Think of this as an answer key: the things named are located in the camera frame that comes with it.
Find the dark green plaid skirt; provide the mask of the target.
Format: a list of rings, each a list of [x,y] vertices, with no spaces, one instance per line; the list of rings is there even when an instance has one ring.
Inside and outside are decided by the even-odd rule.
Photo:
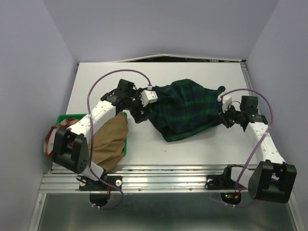
[[[148,119],[165,141],[181,141],[220,125],[218,96],[226,90],[224,86],[211,90],[183,79],[153,90],[158,100],[151,104]]]

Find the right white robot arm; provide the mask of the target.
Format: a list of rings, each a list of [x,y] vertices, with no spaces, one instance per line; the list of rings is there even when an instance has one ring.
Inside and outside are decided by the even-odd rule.
[[[229,94],[218,96],[218,102],[222,105],[222,124],[227,128],[240,125],[253,146],[242,167],[232,166],[221,176],[222,184],[227,188],[234,186],[237,193],[247,189],[253,200],[287,203],[297,170],[277,150],[270,135],[272,123],[258,112],[258,97],[242,96],[239,110],[232,105]]]

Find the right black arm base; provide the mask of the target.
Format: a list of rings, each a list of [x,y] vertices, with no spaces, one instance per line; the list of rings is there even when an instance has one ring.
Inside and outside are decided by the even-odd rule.
[[[205,189],[207,190],[235,190],[238,175],[207,175]]]

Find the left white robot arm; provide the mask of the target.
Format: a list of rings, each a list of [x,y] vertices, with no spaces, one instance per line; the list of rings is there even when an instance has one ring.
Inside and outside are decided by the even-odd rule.
[[[136,89],[134,83],[121,79],[117,88],[103,95],[82,119],[68,128],[59,128],[56,131],[53,162],[90,179],[95,189],[103,189],[107,185],[105,169],[92,161],[94,134],[124,110],[130,111],[136,123],[147,120],[150,104],[157,99],[151,86]]]

